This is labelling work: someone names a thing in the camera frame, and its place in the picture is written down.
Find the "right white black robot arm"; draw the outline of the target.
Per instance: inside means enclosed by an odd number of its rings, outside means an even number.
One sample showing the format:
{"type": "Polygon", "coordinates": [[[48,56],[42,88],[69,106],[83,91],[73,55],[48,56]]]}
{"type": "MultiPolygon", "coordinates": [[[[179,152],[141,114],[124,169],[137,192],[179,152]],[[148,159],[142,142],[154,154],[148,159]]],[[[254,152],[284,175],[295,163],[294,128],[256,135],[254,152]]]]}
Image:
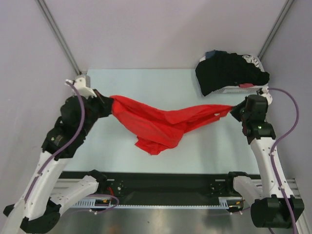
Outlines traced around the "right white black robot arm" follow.
{"type": "Polygon", "coordinates": [[[258,228],[278,228],[297,232],[296,222],[304,211],[304,203],[295,198],[289,186],[277,151],[273,126],[266,121],[269,101],[264,96],[249,95],[231,110],[231,115],[241,122],[258,165],[261,185],[241,172],[234,172],[226,181],[229,195],[240,194],[250,205],[253,224],[258,228]]]}

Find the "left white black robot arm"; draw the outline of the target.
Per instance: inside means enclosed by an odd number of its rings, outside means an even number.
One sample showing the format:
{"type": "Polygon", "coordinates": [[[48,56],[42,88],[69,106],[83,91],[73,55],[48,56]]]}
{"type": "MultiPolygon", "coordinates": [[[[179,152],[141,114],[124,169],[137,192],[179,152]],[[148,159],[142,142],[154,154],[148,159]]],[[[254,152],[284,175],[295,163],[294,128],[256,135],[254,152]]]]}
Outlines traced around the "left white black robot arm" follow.
{"type": "Polygon", "coordinates": [[[62,105],[53,129],[42,145],[35,172],[20,200],[4,208],[7,221],[4,234],[46,234],[75,203],[88,195],[102,195],[108,189],[107,177],[92,170],[59,195],[51,192],[65,166],[84,143],[101,117],[112,113],[113,99],[94,89],[92,94],[69,97],[62,105]]]}

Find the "red tank top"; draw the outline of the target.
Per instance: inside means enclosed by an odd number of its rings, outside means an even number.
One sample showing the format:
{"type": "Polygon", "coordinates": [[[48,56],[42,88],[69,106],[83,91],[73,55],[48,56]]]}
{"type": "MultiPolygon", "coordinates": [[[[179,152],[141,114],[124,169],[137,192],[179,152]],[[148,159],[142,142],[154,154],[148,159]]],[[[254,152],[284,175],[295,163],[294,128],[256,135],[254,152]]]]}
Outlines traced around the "red tank top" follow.
{"type": "Polygon", "coordinates": [[[232,106],[204,104],[180,110],[165,111],[124,96],[112,96],[113,116],[136,135],[135,145],[158,155],[175,148],[184,134],[225,117],[232,106]]]}

